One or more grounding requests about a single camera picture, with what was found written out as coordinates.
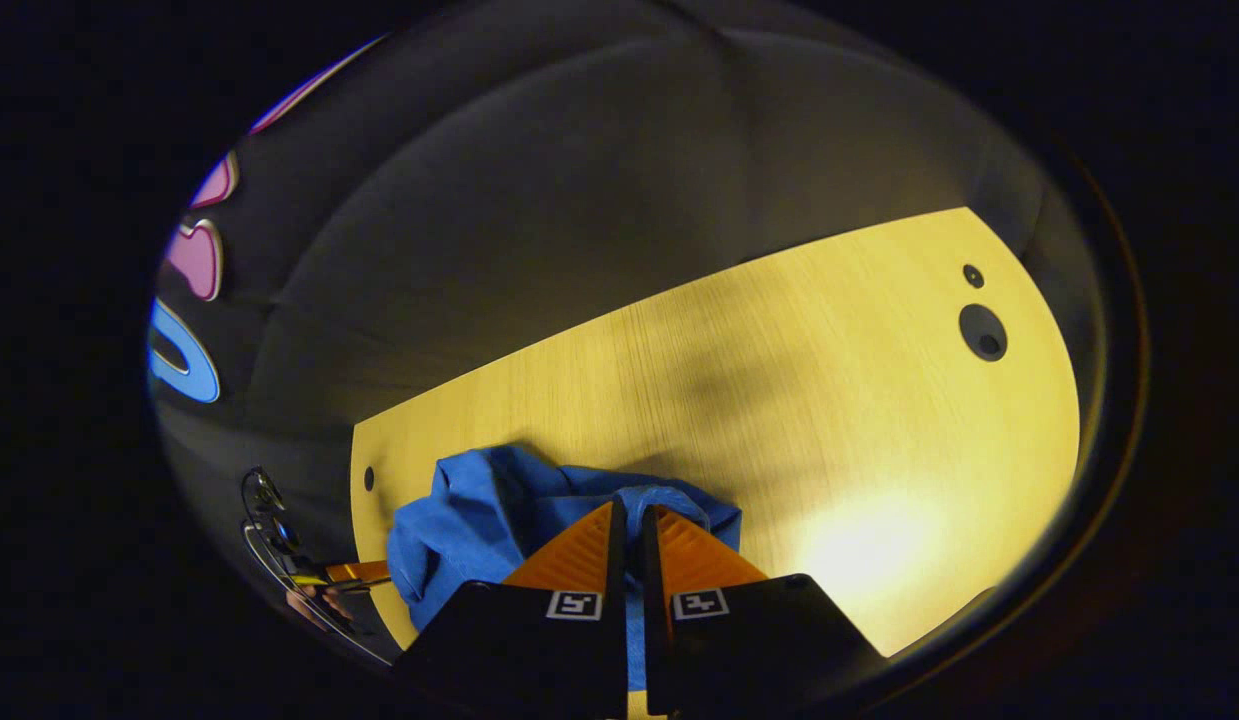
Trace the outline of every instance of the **table surface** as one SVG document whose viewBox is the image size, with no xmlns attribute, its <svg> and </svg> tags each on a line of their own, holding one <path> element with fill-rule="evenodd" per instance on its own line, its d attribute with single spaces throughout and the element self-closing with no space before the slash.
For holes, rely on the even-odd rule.
<svg viewBox="0 0 1239 720">
<path fill-rule="evenodd" d="M 971 302 L 1006 327 L 995 363 L 961 340 Z M 810 574 L 892 656 L 1040 539 L 1072 487 L 1079 409 L 1040 291 L 957 208 L 700 278 L 357 424 L 361 561 L 387 555 L 392 514 L 427 494 L 437 459 L 499 442 L 733 502 L 743 556 L 773 576 Z M 396 590 L 372 596 L 392 637 L 413 642 Z"/>
</svg>

